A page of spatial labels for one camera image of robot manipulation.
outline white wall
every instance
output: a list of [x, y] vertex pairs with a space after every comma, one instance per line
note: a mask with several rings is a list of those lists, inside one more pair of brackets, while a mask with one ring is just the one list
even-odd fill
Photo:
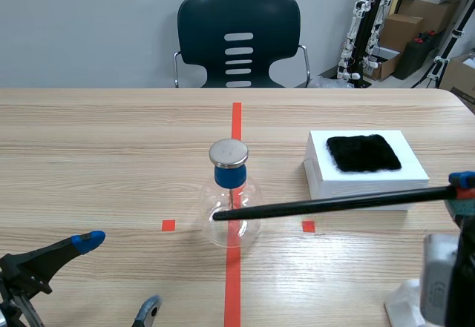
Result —
[[[173, 87], [177, 10], [183, 0], [0, 0], [0, 87]], [[338, 63], [357, 0], [297, 0], [312, 74]], [[182, 85], [205, 82], [181, 64]], [[294, 87], [299, 53], [271, 68]]]

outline chair leg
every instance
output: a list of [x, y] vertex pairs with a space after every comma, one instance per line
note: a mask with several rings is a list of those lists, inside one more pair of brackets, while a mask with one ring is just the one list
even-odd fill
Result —
[[173, 68], [174, 68], [174, 74], [175, 74], [175, 88], [179, 88], [180, 85], [178, 84], [178, 62], [177, 58], [181, 54], [181, 51], [177, 51], [174, 54], [174, 63], [173, 63]]
[[307, 52], [307, 47], [305, 45], [299, 45], [299, 48], [301, 48], [304, 51], [304, 57], [305, 57], [305, 68], [307, 69], [307, 81], [305, 82], [305, 88], [309, 86], [310, 83], [310, 62], [309, 62], [309, 54]]

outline glass flask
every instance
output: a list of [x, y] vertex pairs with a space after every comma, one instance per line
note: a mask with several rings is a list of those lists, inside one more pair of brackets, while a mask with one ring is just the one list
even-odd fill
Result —
[[261, 231], [259, 219], [217, 222], [212, 217], [216, 212], [262, 203], [259, 185], [247, 174], [248, 157], [247, 146], [236, 139], [222, 139], [209, 149], [214, 177], [200, 192], [203, 230], [213, 243], [223, 247], [250, 246]]

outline blue gripper tip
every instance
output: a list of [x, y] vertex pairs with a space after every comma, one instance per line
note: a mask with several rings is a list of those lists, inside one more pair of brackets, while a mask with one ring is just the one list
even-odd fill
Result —
[[80, 254], [86, 254], [99, 247], [104, 239], [105, 233], [103, 231], [92, 231], [80, 236], [72, 236], [71, 242]]

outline flask neck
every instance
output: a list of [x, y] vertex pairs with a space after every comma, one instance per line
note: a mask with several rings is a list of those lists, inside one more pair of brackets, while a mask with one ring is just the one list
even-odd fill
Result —
[[242, 186], [247, 179], [247, 170], [245, 165], [239, 168], [225, 169], [214, 167], [214, 180], [222, 188], [232, 190]]

